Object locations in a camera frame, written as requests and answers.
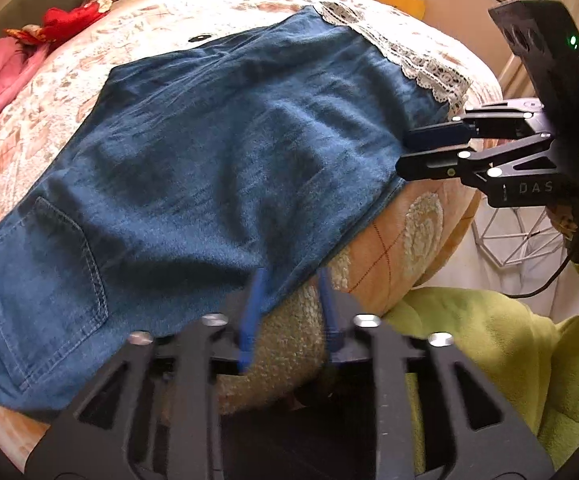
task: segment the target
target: green blanket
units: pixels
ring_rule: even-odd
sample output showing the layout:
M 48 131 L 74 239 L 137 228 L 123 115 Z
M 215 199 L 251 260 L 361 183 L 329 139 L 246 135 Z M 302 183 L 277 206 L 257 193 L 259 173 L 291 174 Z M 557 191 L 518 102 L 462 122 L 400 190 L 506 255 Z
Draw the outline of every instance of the green blanket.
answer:
M 385 319 L 416 337 L 451 333 L 522 415 L 556 468 L 579 446 L 579 317 L 555 325 L 497 292 L 426 287 L 410 291 Z M 417 417 L 414 427 L 422 472 Z

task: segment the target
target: denim pocket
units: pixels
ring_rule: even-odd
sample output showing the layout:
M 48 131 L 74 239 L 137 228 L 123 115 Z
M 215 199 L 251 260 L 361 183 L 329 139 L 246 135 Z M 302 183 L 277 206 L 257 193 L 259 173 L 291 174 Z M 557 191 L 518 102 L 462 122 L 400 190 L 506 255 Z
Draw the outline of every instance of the denim pocket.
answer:
M 83 230 L 42 197 L 0 234 L 0 359 L 25 391 L 107 319 Z

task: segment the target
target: pocket stitching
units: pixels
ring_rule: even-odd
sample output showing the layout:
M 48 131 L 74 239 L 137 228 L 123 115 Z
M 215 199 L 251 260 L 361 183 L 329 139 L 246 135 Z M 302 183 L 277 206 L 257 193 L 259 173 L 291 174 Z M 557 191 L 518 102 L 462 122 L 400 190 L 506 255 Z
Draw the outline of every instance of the pocket stitching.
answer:
M 95 332 L 95 330 L 97 330 L 109 317 L 107 303 L 105 300 L 105 293 L 103 289 L 103 283 L 100 274 L 98 272 L 98 268 L 96 267 L 94 255 L 92 254 L 92 250 L 90 249 L 89 244 L 87 243 L 87 237 L 83 232 L 83 229 L 81 229 L 81 227 L 76 222 L 74 222 L 69 216 L 67 216 L 63 211 L 60 211 L 58 208 L 54 207 L 44 197 L 39 196 L 34 201 L 34 206 L 25 214 L 25 216 L 23 216 L 16 224 L 14 224 L 11 228 L 9 228 L 5 233 L 0 235 L 0 243 L 2 243 L 3 238 L 5 238 L 13 229 L 22 224 L 23 221 L 25 221 L 25 219 L 28 218 L 28 216 L 31 215 L 33 211 L 35 211 L 35 206 L 37 206 L 38 203 L 44 206 L 44 210 L 47 214 L 51 214 L 52 216 L 55 216 L 59 221 L 69 225 L 83 239 L 81 255 L 84 256 L 86 260 L 87 271 L 90 275 L 90 283 L 92 284 L 92 288 L 94 290 L 94 296 L 96 297 L 96 303 L 98 308 L 96 309 L 94 315 L 89 320 L 87 320 L 87 322 L 83 326 L 79 327 L 79 330 L 84 332 L 84 335 L 81 338 L 79 338 L 77 341 L 73 340 L 66 341 L 63 344 L 63 346 L 58 348 L 54 352 L 54 354 L 52 354 L 52 356 L 47 359 L 46 362 L 44 362 L 42 365 L 39 365 L 36 368 L 33 368 L 28 374 L 25 374 L 23 372 L 23 369 L 20 363 L 18 362 L 16 355 L 12 351 L 9 342 L 7 341 L 7 338 L 3 334 L 3 329 L 0 322 L 1 338 L 3 338 L 3 340 L 5 341 L 7 349 L 9 350 L 10 355 L 12 356 L 12 360 L 14 361 L 14 364 L 16 365 L 18 371 L 23 377 L 23 383 L 18 385 L 23 391 L 26 391 L 31 386 L 30 380 L 33 382 L 38 382 L 42 380 L 42 378 L 44 378 L 45 375 L 54 370 L 54 368 L 61 361 L 63 361 L 68 355 L 70 355 L 71 352 L 73 352 L 85 339 L 87 339 L 90 335 L 92 335 L 92 333 Z M 56 357 L 59 354 L 61 354 L 61 352 L 63 352 L 64 348 L 70 346 L 70 344 L 72 348 L 70 348 L 60 358 L 57 359 Z

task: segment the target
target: white floor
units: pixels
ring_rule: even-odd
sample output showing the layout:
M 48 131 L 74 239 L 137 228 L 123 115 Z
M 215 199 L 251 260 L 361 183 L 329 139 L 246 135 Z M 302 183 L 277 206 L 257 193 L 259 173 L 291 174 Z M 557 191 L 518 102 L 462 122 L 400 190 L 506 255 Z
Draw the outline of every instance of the white floor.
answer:
M 541 210 L 537 208 L 521 210 L 522 221 L 526 228 L 534 224 L 540 212 Z M 483 201 L 476 216 L 476 225 L 480 232 L 486 227 L 492 215 L 493 209 Z M 541 224 L 541 226 L 548 225 L 548 220 Z M 513 212 L 500 210 L 488 234 L 507 235 L 518 231 L 520 231 L 519 220 Z M 533 247 L 537 248 L 550 238 L 549 235 L 536 237 L 532 242 Z M 518 246 L 519 240 L 507 238 L 489 240 L 488 243 L 496 257 L 504 260 Z M 505 294 L 525 294 L 541 287 L 551 277 L 563 261 L 565 256 L 563 251 L 561 248 L 549 256 L 500 269 L 477 247 L 474 234 L 470 231 L 445 267 L 425 285 L 481 288 Z M 579 275 L 570 264 L 546 291 L 522 301 L 536 314 L 551 317 L 555 322 L 575 316 L 579 314 Z

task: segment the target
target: bed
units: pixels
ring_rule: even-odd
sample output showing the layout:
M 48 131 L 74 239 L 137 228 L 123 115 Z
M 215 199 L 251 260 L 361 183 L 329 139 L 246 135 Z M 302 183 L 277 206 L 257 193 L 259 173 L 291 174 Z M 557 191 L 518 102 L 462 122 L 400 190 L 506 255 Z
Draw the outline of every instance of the bed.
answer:
M 107 16 L 52 53 L 0 115 L 0 220 L 87 117 L 113 67 L 191 48 L 191 36 L 220 37 L 273 25 L 319 2 L 361 10 L 392 45 L 406 47 L 403 52 L 409 54 L 399 59 L 404 73 L 438 100 L 449 99 L 451 114 L 465 104 L 501 99 L 495 76 L 466 47 L 372 0 L 120 0 Z M 444 78 L 447 69 L 457 76 Z M 334 285 L 354 294 L 367 312 L 386 313 L 444 265 L 479 200 L 457 180 L 407 184 L 329 262 Z M 249 373 L 220 381 L 222 410 L 234 412 L 282 396 L 317 371 L 323 353 L 316 292 L 308 281 L 265 318 Z M 0 407 L 0 447 L 20 470 L 46 428 Z

